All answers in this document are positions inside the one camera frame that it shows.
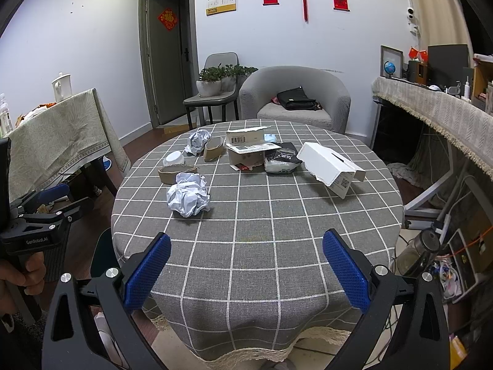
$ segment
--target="white wall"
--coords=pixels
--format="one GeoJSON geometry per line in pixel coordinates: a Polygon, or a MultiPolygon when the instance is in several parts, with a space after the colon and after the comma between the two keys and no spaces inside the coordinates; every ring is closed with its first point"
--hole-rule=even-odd
{"type": "Polygon", "coordinates": [[[120,138],[148,128],[137,9],[138,0],[25,0],[0,39],[11,117],[54,101],[62,71],[74,93],[98,90],[120,138]]]}
{"type": "Polygon", "coordinates": [[[206,0],[195,0],[199,66],[208,55],[235,51],[240,63],[263,68],[302,65],[335,73],[352,98],[347,132],[371,135],[376,107],[371,85],[380,74],[380,45],[404,51],[415,39],[408,31],[409,0],[348,0],[351,12],[333,10],[333,0],[237,0],[236,12],[206,16],[206,0]]]}

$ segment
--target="black handbag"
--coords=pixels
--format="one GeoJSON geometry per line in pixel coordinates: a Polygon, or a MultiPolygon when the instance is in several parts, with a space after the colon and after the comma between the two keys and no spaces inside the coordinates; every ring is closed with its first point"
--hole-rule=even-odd
{"type": "Polygon", "coordinates": [[[320,104],[305,95],[305,91],[300,86],[299,88],[293,88],[291,90],[286,90],[285,92],[280,92],[277,95],[280,105],[282,105],[286,110],[321,110],[320,104]]]}

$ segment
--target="picture frame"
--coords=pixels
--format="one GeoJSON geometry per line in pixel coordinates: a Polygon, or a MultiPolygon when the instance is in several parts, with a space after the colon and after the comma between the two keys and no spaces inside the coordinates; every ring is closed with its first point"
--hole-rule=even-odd
{"type": "Polygon", "coordinates": [[[380,76],[388,78],[389,75],[384,70],[384,65],[390,61],[395,65],[395,73],[393,76],[402,78],[402,67],[404,64],[404,53],[400,50],[393,49],[388,46],[380,46],[380,76]]]}

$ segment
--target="white cardboard box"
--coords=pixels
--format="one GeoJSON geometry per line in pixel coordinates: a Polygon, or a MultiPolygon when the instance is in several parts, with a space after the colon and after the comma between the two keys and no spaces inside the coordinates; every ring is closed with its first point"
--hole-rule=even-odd
{"type": "Polygon", "coordinates": [[[277,144],[264,140],[265,130],[269,127],[255,127],[226,131],[225,146],[228,148],[229,164],[243,164],[256,167],[264,163],[264,153],[279,149],[277,144]]]}
{"type": "Polygon", "coordinates": [[[317,180],[327,185],[341,199],[346,197],[354,179],[359,181],[365,179],[365,170],[331,148],[318,143],[306,142],[297,157],[305,163],[306,169],[317,180]]]}

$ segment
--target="fringed tablecloth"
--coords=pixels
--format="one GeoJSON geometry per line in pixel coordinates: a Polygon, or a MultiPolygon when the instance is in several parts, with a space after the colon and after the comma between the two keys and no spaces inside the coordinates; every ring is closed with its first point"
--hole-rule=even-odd
{"type": "Polygon", "coordinates": [[[493,117],[454,96],[379,77],[373,94],[421,119],[493,179],[493,117]]]}
{"type": "Polygon", "coordinates": [[[12,140],[10,200],[56,185],[110,151],[127,174],[130,160],[95,89],[72,96],[8,134],[12,140]]]}

